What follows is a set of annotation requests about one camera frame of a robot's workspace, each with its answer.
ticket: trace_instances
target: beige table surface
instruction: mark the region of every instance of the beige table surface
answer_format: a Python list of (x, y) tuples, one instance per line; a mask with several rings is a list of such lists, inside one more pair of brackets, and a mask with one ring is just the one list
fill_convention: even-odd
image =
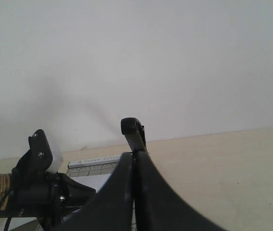
[[(273, 231), (273, 128), (155, 141), (151, 158), (190, 205), (232, 231)], [(118, 155), (128, 146), (65, 153), (72, 160)], [(17, 159), (0, 161), (10, 172)]]

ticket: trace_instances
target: white wall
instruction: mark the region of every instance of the white wall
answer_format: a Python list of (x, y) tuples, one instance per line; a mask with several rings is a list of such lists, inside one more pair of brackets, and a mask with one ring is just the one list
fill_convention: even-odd
[(273, 1), (0, 0), (0, 159), (273, 126)]

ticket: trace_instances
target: wooden table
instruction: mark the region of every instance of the wooden table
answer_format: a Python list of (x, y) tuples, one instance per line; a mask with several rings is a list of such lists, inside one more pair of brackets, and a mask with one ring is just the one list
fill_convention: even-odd
[[(155, 165), (190, 205), (231, 231), (273, 231), (273, 128), (148, 143)], [(65, 153), (72, 160), (112, 156), (127, 145)], [(0, 161), (10, 172), (17, 159)]]

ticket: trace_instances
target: black plastic part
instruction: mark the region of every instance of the black plastic part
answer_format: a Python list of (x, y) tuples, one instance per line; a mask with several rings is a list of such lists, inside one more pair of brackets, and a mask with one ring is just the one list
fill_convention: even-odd
[(146, 151), (144, 126), (136, 118), (125, 118), (121, 121), (122, 134), (133, 152)]
[(132, 218), (133, 159), (123, 153), (97, 196), (55, 231), (130, 231)]
[(186, 204), (162, 178), (147, 152), (134, 153), (135, 211), (140, 231), (223, 231)]
[(34, 134), (34, 136), (29, 137), (31, 150), (29, 168), (30, 170), (46, 171), (53, 161), (52, 152), (45, 132), (39, 129)]

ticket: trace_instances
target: gold sticker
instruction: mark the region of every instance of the gold sticker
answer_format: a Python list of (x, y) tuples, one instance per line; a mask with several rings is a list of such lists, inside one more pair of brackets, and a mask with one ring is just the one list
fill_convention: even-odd
[[(9, 190), (10, 186), (11, 186), (10, 175), (0, 174), (0, 200), (4, 196), (5, 192)], [(1, 206), (1, 209), (0, 209), (1, 211), (6, 209), (7, 202), (8, 202), (8, 196), (6, 197), (3, 205)]]

